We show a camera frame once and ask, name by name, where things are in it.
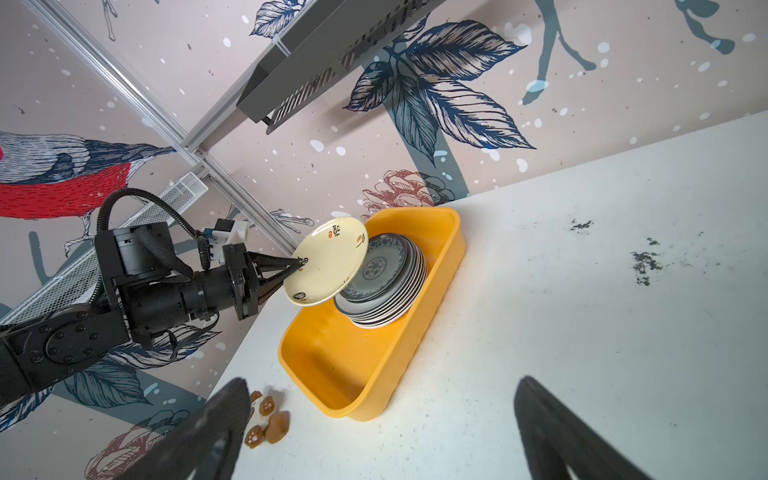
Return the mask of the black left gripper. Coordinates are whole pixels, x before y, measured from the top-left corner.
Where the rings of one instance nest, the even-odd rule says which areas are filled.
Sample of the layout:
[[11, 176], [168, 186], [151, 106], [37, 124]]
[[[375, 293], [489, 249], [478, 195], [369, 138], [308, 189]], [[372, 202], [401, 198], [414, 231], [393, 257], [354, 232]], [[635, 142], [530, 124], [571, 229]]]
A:
[[234, 308], [239, 320], [259, 313], [258, 300], [268, 300], [307, 260], [248, 252], [243, 243], [225, 245], [222, 266], [196, 272], [180, 289], [193, 320], [208, 321]]

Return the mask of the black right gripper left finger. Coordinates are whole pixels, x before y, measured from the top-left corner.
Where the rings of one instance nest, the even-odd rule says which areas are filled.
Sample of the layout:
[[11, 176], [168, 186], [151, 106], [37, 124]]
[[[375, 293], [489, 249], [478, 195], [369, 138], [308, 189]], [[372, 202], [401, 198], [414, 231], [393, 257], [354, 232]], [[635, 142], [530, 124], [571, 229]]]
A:
[[235, 378], [205, 406], [129, 467], [122, 479], [230, 479], [239, 456], [251, 400]]

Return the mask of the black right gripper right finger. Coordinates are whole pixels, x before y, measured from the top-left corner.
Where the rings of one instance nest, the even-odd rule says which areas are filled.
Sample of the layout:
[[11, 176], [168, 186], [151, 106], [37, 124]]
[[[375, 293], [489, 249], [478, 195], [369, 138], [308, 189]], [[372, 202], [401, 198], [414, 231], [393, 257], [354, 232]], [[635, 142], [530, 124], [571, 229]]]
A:
[[533, 479], [646, 479], [540, 382], [522, 378], [514, 412]]

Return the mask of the cream small plate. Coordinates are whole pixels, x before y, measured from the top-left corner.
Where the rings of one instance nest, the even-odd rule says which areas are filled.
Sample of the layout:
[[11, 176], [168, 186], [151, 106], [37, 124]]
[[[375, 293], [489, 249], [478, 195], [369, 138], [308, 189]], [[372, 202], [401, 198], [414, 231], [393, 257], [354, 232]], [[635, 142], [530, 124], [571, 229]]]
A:
[[290, 302], [300, 307], [322, 304], [356, 276], [367, 255], [369, 234], [353, 217], [338, 217], [309, 233], [294, 251], [299, 269], [283, 283]]

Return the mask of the blue floral green plate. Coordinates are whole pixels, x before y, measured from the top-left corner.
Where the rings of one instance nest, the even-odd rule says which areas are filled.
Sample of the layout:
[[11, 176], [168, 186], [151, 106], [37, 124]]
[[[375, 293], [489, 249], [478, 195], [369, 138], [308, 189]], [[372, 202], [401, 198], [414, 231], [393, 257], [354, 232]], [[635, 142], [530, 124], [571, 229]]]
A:
[[382, 295], [396, 280], [409, 255], [404, 236], [387, 233], [373, 237], [360, 270], [340, 295], [352, 303]]

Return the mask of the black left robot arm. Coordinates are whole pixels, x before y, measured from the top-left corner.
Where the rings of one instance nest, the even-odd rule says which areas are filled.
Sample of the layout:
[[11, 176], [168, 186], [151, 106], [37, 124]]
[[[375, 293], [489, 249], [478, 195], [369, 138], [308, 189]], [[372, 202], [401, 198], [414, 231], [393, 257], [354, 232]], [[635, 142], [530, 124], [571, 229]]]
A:
[[[169, 214], [196, 242], [201, 268], [193, 270], [175, 253], [164, 222], [112, 229], [110, 216], [123, 197], [144, 199]], [[203, 232], [158, 196], [124, 188], [100, 208], [94, 248], [100, 276], [85, 303], [1, 329], [1, 403], [37, 394], [86, 370], [128, 341], [145, 349], [166, 336], [176, 359], [184, 342], [173, 328], [199, 320], [215, 326], [221, 311], [239, 319], [258, 315], [265, 302], [305, 260], [250, 252], [226, 244], [223, 263], [210, 265]]]

